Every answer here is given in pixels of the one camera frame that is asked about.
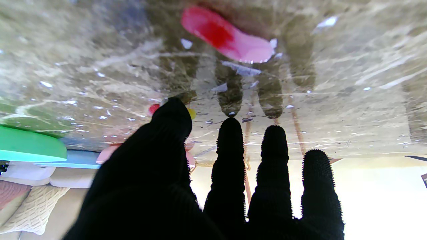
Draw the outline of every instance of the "knit pillow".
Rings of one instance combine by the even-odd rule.
[[[49,215],[68,187],[34,186],[22,205],[0,227],[0,234],[13,231],[28,231],[42,235],[46,230]]]

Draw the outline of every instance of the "sofa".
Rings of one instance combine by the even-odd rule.
[[[36,234],[30,231],[13,231],[0,234],[0,240],[59,240],[67,232],[70,226],[74,223],[79,213],[83,199],[90,187],[93,178],[96,174],[96,169],[79,169],[65,167],[43,167],[35,166],[28,162],[11,162],[10,167],[13,171],[7,171],[0,176],[0,182],[3,185],[19,186],[20,192],[18,196],[9,199],[6,204],[2,205],[0,210],[0,228],[16,215],[22,205],[30,197],[31,191],[35,192],[35,188],[46,188],[58,190],[61,192],[56,194],[58,200],[53,203],[54,207],[47,216],[47,224],[45,225],[42,234]],[[35,211],[35,216],[25,217],[38,218],[38,210]]]

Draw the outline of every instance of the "pink object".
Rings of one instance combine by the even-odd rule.
[[[31,186],[8,181],[0,181],[0,210],[10,201],[28,192]]]
[[[196,159],[193,157],[193,155],[190,152],[186,152],[187,160],[190,163],[190,168],[196,166]]]
[[[269,41],[241,32],[219,14],[206,8],[193,6],[185,9],[181,24],[191,34],[236,61],[262,63],[274,54]]]
[[[193,149],[195,144],[196,143],[193,141],[185,142],[185,151],[190,151],[191,149]]]
[[[151,114],[151,116],[157,111],[157,109],[160,108],[160,104],[153,104],[148,109],[148,112]]]
[[[111,154],[114,153],[114,151],[116,151],[116,149],[118,149],[120,147],[120,145],[114,145],[114,146],[109,146],[106,149],[104,149],[98,156],[98,159],[96,161],[96,163],[98,164],[103,164],[105,163],[108,159],[110,159]]]

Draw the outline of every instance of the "green object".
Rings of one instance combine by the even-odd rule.
[[[0,126],[0,160],[66,161],[67,148],[56,138]]]

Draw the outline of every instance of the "light blue object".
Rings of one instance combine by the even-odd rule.
[[[34,163],[38,166],[46,167],[72,167],[72,168],[86,168],[98,169],[101,164],[96,163],[99,152],[67,150],[67,160],[61,162],[44,162]]]

